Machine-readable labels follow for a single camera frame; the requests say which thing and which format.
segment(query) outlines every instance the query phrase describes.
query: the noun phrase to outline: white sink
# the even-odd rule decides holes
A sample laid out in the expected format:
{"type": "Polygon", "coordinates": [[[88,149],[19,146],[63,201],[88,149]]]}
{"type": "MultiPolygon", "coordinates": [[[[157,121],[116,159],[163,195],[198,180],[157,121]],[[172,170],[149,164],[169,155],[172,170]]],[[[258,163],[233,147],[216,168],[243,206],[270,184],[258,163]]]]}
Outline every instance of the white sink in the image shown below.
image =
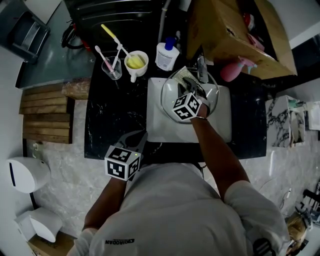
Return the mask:
{"type": "MultiPolygon", "coordinates": [[[[165,78],[152,77],[148,80],[148,96],[146,109],[146,131],[149,142],[161,143],[198,143],[196,133],[191,124],[176,123],[161,108],[160,95],[165,78]]],[[[219,85],[219,100],[208,121],[225,142],[231,141],[231,104],[230,92],[219,85]]],[[[172,93],[163,103],[172,109],[178,98],[178,87],[172,86],[172,93]]]]}

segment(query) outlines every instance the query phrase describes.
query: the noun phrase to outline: pink spray bottle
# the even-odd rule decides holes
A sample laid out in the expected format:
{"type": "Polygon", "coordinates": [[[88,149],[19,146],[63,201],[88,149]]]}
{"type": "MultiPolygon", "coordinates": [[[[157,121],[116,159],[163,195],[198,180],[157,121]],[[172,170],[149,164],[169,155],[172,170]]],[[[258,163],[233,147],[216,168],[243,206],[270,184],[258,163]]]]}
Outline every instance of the pink spray bottle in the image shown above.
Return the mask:
{"type": "Polygon", "coordinates": [[[240,56],[238,56],[238,58],[239,60],[237,62],[232,62],[221,69],[220,76],[226,82],[231,82],[237,76],[239,76],[244,65],[248,67],[249,74],[252,68],[257,67],[257,65],[254,62],[252,62],[247,58],[240,57],[240,56]]]}

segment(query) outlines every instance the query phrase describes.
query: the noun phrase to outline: wall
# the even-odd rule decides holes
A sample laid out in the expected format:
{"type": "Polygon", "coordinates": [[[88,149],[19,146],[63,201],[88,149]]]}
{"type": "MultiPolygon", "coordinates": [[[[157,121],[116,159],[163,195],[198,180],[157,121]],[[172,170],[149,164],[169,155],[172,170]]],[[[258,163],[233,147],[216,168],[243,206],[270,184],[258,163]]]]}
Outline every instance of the wall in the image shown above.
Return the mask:
{"type": "Polygon", "coordinates": [[[280,91],[276,96],[282,95],[289,95],[304,102],[320,101],[320,78],[280,91]]]}
{"type": "Polygon", "coordinates": [[[6,159],[22,156],[22,91],[15,88],[22,60],[0,47],[0,250],[5,256],[31,256],[27,243],[15,228],[13,219],[32,209],[29,194],[9,186],[6,159]]]}
{"type": "Polygon", "coordinates": [[[309,243],[298,256],[314,256],[320,248],[320,227],[314,226],[314,228],[307,233],[305,239],[307,239],[309,243]]]}
{"type": "Polygon", "coordinates": [[[269,0],[276,9],[291,49],[320,33],[320,5],[316,0],[269,0]]]}

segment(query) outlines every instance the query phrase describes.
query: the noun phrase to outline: hand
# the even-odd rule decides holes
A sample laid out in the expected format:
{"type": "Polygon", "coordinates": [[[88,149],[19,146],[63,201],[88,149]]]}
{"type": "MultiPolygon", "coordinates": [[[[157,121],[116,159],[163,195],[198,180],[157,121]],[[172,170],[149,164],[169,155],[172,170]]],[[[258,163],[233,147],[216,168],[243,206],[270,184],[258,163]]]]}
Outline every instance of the hand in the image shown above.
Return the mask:
{"type": "Polygon", "coordinates": [[[198,117],[202,117],[202,118],[207,118],[208,113],[209,113],[208,106],[206,104],[202,103],[200,105],[200,109],[198,111],[198,115],[197,116],[198,117]]]}

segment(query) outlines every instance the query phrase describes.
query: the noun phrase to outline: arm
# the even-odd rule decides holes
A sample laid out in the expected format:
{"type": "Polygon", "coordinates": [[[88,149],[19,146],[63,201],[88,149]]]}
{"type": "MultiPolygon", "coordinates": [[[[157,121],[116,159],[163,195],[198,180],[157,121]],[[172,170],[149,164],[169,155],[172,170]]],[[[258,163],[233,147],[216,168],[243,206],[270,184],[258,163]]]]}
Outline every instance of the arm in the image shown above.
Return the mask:
{"type": "Polygon", "coordinates": [[[118,212],[124,199],[126,182],[111,178],[101,195],[86,214],[83,229],[99,229],[114,213],[118,212]]]}
{"type": "MultiPolygon", "coordinates": [[[[207,107],[200,107],[198,116],[206,117],[207,107]]],[[[248,176],[241,163],[205,119],[193,118],[191,123],[199,140],[206,166],[213,175],[222,200],[227,189],[237,181],[248,181],[248,176]]]]}

